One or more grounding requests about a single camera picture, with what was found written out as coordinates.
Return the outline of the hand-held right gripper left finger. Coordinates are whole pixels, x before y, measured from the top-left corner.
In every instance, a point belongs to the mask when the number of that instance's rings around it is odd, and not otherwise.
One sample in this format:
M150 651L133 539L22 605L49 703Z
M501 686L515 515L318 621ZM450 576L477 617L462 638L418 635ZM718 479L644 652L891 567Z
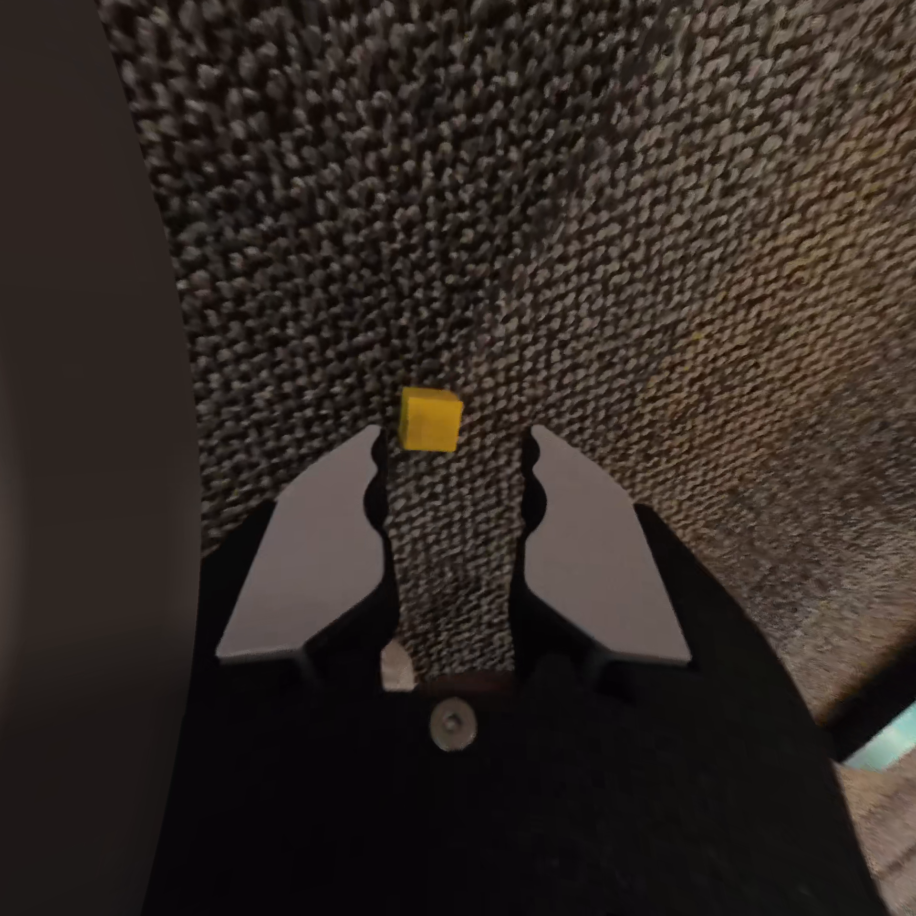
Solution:
M385 459L385 433L369 424L280 491L216 645L221 663L339 649L380 662L398 619Z

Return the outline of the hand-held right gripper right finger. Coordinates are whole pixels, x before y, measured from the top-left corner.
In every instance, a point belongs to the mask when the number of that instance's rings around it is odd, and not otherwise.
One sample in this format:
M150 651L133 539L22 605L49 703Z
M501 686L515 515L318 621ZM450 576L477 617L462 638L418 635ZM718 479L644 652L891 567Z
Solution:
M589 673L618 660L688 665L691 650L625 489L540 424L525 434L521 470L517 672L553 654Z

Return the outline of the yellow wooden cube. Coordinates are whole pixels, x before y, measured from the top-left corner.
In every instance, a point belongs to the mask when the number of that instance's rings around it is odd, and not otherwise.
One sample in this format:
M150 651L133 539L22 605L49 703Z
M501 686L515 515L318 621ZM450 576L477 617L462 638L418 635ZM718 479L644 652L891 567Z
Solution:
M451 391L402 388L397 438L411 452L452 453L457 449L464 404Z

